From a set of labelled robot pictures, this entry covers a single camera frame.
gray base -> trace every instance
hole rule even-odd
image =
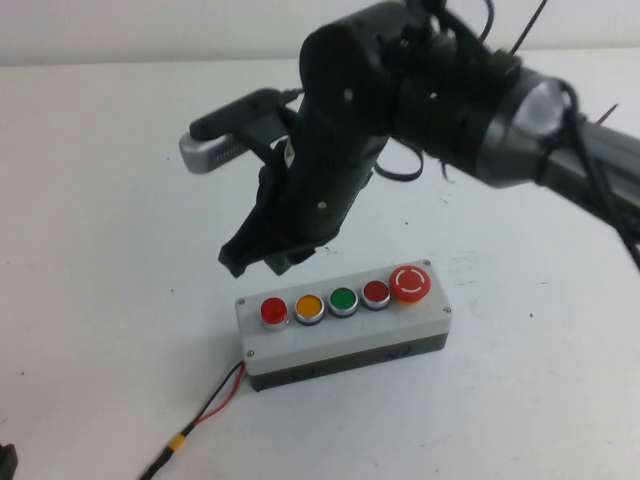
[[[447,343],[448,335],[448,333],[435,335],[406,343],[388,345],[386,347],[374,348],[373,350],[365,350],[341,357],[329,358],[320,362],[278,370],[277,372],[264,373],[253,377],[249,376],[249,381],[253,389],[259,392],[260,390],[278,387],[288,383],[300,382],[302,380],[322,377],[345,370],[375,365],[376,363],[410,357],[420,353],[442,350]]]

green button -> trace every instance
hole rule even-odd
[[[350,288],[341,287],[331,292],[329,310],[336,317],[350,317],[358,309],[358,295]]]
[[[356,303],[356,294],[348,288],[339,288],[331,294],[331,303],[340,310],[346,310]]]

white wall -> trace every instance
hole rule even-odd
[[[292,57],[317,26],[372,0],[0,0],[0,65]],[[538,0],[495,0],[510,45]],[[482,0],[450,0],[481,27]],[[640,45],[639,0],[551,0],[527,48]]]

red wire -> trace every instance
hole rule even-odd
[[[240,380],[242,380],[242,375],[243,374],[244,374],[244,363],[242,364],[242,367],[240,367],[240,373],[238,373],[238,376],[236,377],[235,382],[233,382],[233,390],[231,390],[231,393],[229,394],[227,399],[224,402],[222,402],[222,404],[218,408],[216,408],[214,411],[212,411],[211,413],[207,413],[203,417],[200,417],[196,421],[196,425],[200,425],[205,420],[213,417],[216,413],[218,413],[220,410],[222,410],[224,407],[226,407],[229,404],[229,402],[231,402],[231,399],[234,397],[234,395],[238,391],[238,387],[240,386]]]

yellow button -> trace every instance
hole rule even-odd
[[[300,297],[296,303],[296,319],[302,325],[316,325],[324,317],[324,302],[315,295]]]

